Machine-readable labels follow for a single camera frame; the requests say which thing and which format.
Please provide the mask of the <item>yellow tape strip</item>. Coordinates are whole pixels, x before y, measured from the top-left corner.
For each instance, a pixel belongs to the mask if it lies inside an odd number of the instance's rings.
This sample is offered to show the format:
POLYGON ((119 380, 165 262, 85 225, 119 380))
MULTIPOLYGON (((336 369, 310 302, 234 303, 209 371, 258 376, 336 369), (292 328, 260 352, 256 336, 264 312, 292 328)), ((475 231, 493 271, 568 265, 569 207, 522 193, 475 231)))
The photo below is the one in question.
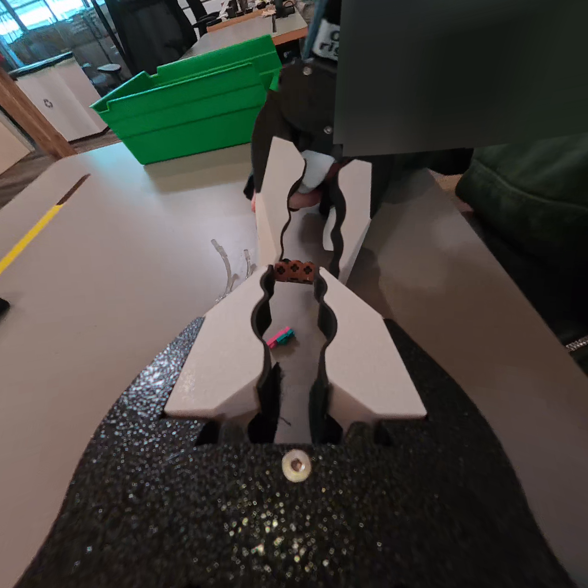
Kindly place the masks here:
POLYGON ((26 234, 1 259, 1 274, 11 266, 32 241, 48 226, 52 219, 60 212, 64 204, 55 204, 49 209, 26 234))

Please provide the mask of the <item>person's dark green jacket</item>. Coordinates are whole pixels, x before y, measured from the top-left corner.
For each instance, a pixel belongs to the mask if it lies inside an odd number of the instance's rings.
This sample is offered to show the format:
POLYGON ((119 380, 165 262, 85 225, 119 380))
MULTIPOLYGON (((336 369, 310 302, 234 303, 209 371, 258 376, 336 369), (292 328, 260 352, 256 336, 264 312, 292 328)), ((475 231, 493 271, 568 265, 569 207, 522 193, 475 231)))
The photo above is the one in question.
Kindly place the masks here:
POLYGON ((586 372, 587 265, 559 266, 527 251, 476 213, 464 216, 569 356, 586 372))

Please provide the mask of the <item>person's right forearm green sleeve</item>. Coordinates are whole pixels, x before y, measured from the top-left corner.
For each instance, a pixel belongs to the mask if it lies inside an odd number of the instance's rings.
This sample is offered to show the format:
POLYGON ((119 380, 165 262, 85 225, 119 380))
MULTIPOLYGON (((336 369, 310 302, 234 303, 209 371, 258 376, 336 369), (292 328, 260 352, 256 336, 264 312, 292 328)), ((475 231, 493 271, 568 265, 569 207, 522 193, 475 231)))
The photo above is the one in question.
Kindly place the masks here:
POLYGON ((477 148, 455 193, 521 251, 587 278, 587 133, 477 148))

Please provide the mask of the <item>wooden pillar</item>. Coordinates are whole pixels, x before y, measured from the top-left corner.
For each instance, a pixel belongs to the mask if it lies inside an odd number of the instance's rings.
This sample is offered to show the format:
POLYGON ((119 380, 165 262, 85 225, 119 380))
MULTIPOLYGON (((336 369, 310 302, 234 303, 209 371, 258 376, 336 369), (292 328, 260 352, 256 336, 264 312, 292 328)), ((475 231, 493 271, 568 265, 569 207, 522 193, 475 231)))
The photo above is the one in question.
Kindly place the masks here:
POLYGON ((42 151, 55 160, 74 156, 77 152, 49 123, 1 66, 1 107, 31 137, 42 151))

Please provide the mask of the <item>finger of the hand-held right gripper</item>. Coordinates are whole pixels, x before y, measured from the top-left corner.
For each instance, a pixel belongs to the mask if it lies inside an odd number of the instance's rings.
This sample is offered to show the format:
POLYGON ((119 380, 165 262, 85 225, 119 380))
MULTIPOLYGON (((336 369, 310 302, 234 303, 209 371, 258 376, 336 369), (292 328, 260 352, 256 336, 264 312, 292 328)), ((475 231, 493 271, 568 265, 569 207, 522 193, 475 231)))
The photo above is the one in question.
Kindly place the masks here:
POLYGON ((289 198, 298 189, 306 161, 295 145, 274 137, 260 193, 255 199, 257 265, 274 265, 284 254, 283 236, 290 223, 289 198))
POLYGON ((333 253, 329 272, 346 284, 371 224, 371 163, 355 159, 343 166, 329 198, 323 248, 333 253))

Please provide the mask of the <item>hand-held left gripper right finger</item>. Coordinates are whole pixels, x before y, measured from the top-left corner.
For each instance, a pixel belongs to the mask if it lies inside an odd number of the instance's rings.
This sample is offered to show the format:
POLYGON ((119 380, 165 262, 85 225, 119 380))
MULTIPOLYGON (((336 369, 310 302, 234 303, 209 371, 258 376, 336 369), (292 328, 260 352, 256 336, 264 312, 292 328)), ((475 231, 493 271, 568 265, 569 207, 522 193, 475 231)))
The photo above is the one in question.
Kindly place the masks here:
POLYGON ((316 379, 324 414, 338 425, 424 419, 427 410, 384 318, 324 267, 313 287, 326 339, 316 379))

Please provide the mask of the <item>white recycling bin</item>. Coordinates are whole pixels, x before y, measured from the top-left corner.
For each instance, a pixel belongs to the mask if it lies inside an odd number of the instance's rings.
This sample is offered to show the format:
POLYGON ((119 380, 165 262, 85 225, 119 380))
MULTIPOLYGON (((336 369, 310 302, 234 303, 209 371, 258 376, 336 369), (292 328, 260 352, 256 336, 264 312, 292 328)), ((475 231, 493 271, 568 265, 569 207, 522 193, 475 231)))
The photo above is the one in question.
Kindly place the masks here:
POLYGON ((68 142, 107 129, 92 109, 100 95, 72 52, 11 70, 9 75, 68 142))

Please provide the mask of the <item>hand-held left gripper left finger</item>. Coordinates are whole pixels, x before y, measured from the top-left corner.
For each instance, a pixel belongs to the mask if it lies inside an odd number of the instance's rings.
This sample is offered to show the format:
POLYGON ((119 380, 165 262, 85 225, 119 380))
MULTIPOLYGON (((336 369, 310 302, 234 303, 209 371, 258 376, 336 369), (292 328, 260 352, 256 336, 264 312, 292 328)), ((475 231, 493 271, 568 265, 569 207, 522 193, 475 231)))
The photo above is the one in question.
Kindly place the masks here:
POLYGON ((246 418, 262 411, 271 368, 273 265, 260 266, 208 311, 166 402, 177 418, 246 418))

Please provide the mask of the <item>brown lego brick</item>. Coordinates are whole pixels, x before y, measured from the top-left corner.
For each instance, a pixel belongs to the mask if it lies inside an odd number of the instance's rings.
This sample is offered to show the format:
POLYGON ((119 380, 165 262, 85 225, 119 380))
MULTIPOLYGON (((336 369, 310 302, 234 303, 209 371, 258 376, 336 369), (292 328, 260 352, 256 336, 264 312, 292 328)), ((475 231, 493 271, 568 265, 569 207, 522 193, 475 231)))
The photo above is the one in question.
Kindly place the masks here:
POLYGON ((274 264, 273 275, 276 282, 312 285, 315 270, 313 262, 284 259, 274 264))

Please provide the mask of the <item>green plastic bin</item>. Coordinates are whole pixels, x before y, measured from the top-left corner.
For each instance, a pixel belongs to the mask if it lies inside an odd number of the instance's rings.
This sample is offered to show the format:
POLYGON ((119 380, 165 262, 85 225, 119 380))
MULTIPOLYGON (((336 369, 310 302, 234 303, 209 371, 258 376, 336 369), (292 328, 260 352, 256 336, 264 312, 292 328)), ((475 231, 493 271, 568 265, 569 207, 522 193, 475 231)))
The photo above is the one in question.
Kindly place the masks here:
POLYGON ((246 62, 160 88, 92 104, 141 165, 251 141, 266 88, 246 62))
POLYGON ((162 65, 150 80, 153 87, 158 88, 242 65, 252 65, 263 86, 269 89, 270 83, 282 69, 280 57, 270 35, 162 65))

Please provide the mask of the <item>wooden edged table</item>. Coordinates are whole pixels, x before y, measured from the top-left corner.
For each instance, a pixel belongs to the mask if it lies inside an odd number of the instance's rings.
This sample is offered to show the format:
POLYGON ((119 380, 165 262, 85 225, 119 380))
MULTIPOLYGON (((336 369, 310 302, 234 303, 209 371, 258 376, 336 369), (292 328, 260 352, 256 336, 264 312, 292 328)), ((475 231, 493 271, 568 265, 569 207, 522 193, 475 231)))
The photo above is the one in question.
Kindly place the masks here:
POLYGON ((202 41, 210 47, 220 48, 269 35, 275 47, 280 47, 304 40, 308 30, 307 23, 298 11, 274 21, 272 17, 264 17, 262 11, 253 11, 211 26, 202 41))

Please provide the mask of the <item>black office chair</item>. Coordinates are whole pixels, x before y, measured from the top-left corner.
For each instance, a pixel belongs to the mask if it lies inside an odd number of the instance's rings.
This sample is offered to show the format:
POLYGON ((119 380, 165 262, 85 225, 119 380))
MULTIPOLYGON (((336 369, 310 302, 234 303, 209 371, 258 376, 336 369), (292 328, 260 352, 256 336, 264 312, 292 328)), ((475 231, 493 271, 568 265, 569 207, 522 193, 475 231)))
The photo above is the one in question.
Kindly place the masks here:
POLYGON ((194 26, 178 1, 105 1, 132 76, 154 75, 179 60, 197 42, 194 26))

